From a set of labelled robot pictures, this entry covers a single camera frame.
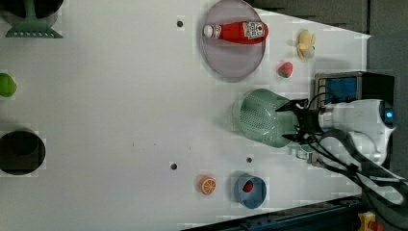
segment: black pot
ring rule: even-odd
[[[11,132],[0,139],[0,168],[12,175],[36,170],[45,159],[45,145],[34,133]]]
[[[44,18],[55,13],[64,0],[33,0],[36,9],[36,17]],[[0,0],[0,6],[19,17],[26,17],[24,0]]]

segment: ketchup bottle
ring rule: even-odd
[[[206,38],[224,39],[240,44],[256,44],[268,36],[268,26],[264,22],[240,21],[223,25],[207,25],[203,29]]]

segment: purple plate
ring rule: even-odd
[[[211,24],[226,24],[237,21],[261,21],[261,17],[242,0],[222,0],[208,11],[203,27]],[[210,66],[228,78],[243,78],[250,75],[261,63],[266,41],[252,45],[236,44],[222,39],[205,38],[201,41]]]

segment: blue cup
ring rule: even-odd
[[[247,182],[252,182],[253,188],[250,192],[245,192],[243,187]],[[262,205],[267,197],[267,185],[259,177],[244,174],[238,178],[234,189],[235,198],[246,208],[256,209]]]

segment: yellow toy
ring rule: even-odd
[[[309,60],[315,56],[315,34],[310,35],[308,30],[303,30],[299,35],[297,55],[302,60]]]

